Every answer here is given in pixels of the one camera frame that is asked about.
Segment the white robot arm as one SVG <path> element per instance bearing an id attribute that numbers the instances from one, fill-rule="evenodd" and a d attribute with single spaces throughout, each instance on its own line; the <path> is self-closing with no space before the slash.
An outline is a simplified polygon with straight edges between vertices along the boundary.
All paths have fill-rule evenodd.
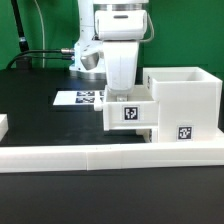
<path id="1" fill-rule="evenodd" d="M 104 79 L 115 95 L 129 94 L 135 83 L 139 44 L 153 31 L 149 0 L 78 0 L 80 35 L 70 72 Z"/>

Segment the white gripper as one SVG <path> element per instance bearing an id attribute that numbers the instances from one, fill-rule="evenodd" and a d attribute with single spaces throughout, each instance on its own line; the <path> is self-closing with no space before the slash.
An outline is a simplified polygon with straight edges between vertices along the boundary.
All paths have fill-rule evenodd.
<path id="1" fill-rule="evenodd" d="M 102 41 L 108 89 L 111 92 L 131 92 L 139 42 L 147 30 L 147 12 L 97 10 L 95 30 Z"/>

